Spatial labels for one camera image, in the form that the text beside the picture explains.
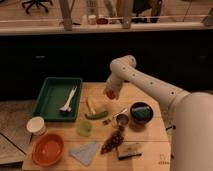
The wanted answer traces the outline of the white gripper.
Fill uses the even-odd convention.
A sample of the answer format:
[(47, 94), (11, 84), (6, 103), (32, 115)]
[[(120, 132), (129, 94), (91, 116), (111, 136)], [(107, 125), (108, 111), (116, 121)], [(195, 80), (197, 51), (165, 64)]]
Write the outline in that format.
[(104, 89), (105, 93), (113, 92), (115, 95), (119, 95), (123, 87), (124, 80), (115, 74), (111, 74), (106, 81)]

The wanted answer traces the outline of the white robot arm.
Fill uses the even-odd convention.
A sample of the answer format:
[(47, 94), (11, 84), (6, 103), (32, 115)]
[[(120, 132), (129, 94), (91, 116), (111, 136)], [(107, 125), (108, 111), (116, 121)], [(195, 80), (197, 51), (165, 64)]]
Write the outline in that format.
[(104, 93), (118, 99), (128, 81), (174, 114), (170, 171), (213, 171), (213, 95), (190, 93), (142, 73), (132, 55), (110, 63)]

